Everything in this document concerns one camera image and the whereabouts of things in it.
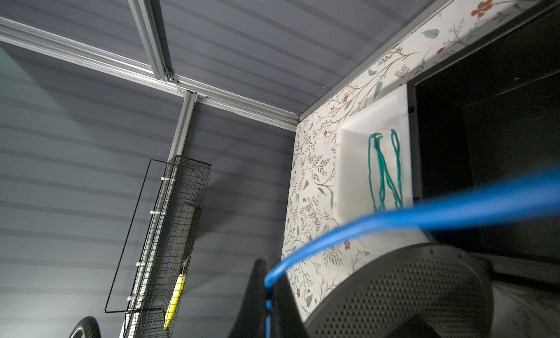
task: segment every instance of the corrugated metal wall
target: corrugated metal wall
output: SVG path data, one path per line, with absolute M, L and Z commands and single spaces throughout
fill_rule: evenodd
M 182 100 L 0 44 L 0 336 L 69 334 L 103 314 L 151 158 Z M 255 258 L 279 255 L 293 133 L 197 105 L 186 153 L 213 164 L 176 336 L 222 337 Z M 110 309 L 123 309 L 159 186 L 150 170 Z

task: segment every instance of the black wire frame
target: black wire frame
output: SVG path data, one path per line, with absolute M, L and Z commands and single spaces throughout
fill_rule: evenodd
M 116 265 L 116 270 L 115 270 L 115 275 L 113 276 L 113 282 L 111 283 L 111 288 L 109 289 L 109 293 L 107 296 L 107 301 L 105 302 L 105 309 L 104 312 L 106 314 L 115 314 L 115 313 L 120 313 L 120 312 L 126 312 L 127 310 L 110 310 L 107 311 L 107 306 L 109 306 L 109 300 L 111 299 L 111 293 L 113 292 L 113 287 L 115 286 L 115 281 L 116 281 L 116 276 L 119 273 L 119 268 L 120 268 L 120 263 L 123 260 L 123 255 L 124 255 L 124 250 L 126 249 L 127 246 L 127 242 L 128 242 L 128 237 L 130 236 L 130 230 L 132 229 L 132 224 L 134 222 L 134 217 L 136 216 L 136 211 L 138 209 L 138 204 L 140 203 L 140 197 L 142 196 L 142 191 L 144 190 L 144 184 L 146 183 L 146 178 L 148 177 L 148 171 L 150 171 L 150 165 L 152 164 L 152 162 L 160 162 L 160 163 L 165 163 L 167 164 L 168 162 L 164 161 L 164 160 L 150 160 L 150 162 L 148 162 L 148 168 L 146 168 L 146 173 L 144 174 L 144 180 L 142 181 L 142 187 L 140 188 L 140 193 L 138 194 L 138 199 L 136 200 L 136 206 L 134 207 L 134 213 L 132 213 L 132 219 L 130 220 L 130 225 L 128 226 L 128 231 L 127 231 L 127 236 L 124 238 L 124 244 L 122 246 L 122 251 L 120 252 L 120 257 L 119 257 L 119 262 Z
M 177 318 L 173 313 L 181 302 L 180 292 L 174 296 L 188 271 L 211 166 L 180 155 L 168 162 L 164 173 L 167 183 L 163 181 L 154 213 L 150 213 L 150 227 L 125 311 L 126 336 L 171 337 Z

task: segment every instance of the wire mesh basket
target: wire mesh basket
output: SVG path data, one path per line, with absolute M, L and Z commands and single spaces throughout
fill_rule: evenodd
M 136 264 L 123 337 L 172 335 L 210 167 L 179 155 L 168 162 Z

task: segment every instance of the teal cord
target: teal cord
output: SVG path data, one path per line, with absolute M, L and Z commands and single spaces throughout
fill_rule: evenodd
M 368 178 L 370 182 L 370 194 L 371 200 L 374 203 L 374 212 L 384 211 L 385 210 L 385 179 L 387 180 L 387 185 L 393 192 L 393 197 L 395 198 L 395 208 L 400 209 L 403 207 L 403 188 L 401 183 L 401 173 L 400 173 L 400 142 L 399 137 L 396 134 L 394 129 L 391 129 L 391 143 L 393 144 L 393 149 L 395 151 L 396 156 L 396 169 L 397 169 L 397 184 L 399 191 L 396 190 L 395 184 L 393 183 L 393 179 L 391 175 L 389 175 L 389 171 L 387 170 L 387 163 L 385 162 L 385 157 L 383 157 L 383 153 L 381 147 L 379 146 L 383 135 L 379 132 L 375 134 L 371 134 L 368 141 L 367 147 L 367 167 L 368 167 Z M 374 197 L 374 189 L 371 183 L 371 139 L 374 139 L 374 148 L 377 152 L 377 161 L 379 163 L 379 207 L 377 207 L 377 203 L 375 202 Z
M 391 129 L 391 144 L 393 144 L 393 149 L 395 150 L 395 156 L 396 156 L 396 179 L 397 179 L 397 183 L 399 184 L 399 201 L 400 201 L 400 207 L 403 207 L 403 185 L 400 182 L 400 142 L 399 142 L 399 136 L 396 134 L 395 129 Z
M 368 180 L 370 181 L 370 194 L 371 194 L 371 200 L 374 203 L 374 212 L 377 212 L 377 205 L 375 203 L 375 197 L 374 197 L 374 188 L 371 184 L 371 139 L 373 139 L 375 137 L 375 134 L 371 134 L 370 138 L 368 140 L 367 143 L 367 168 L 368 168 Z

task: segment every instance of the yellow handle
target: yellow handle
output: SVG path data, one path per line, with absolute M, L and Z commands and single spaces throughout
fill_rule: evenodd
M 164 329 L 166 330 L 169 326 L 169 323 L 173 319 L 173 315 L 175 314 L 175 309 L 177 308 L 178 298 L 181 296 L 181 292 L 183 291 L 183 286 L 185 285 L 185 276 L 183 274 L 179 274 L 177 278 L 177 282 L 175 283 L 175 289 L 173 290 L 173 296 L 171 301 L 169 301 L 169 306 L 167 307 L 167 312 L 165 313 L 165 325 Z

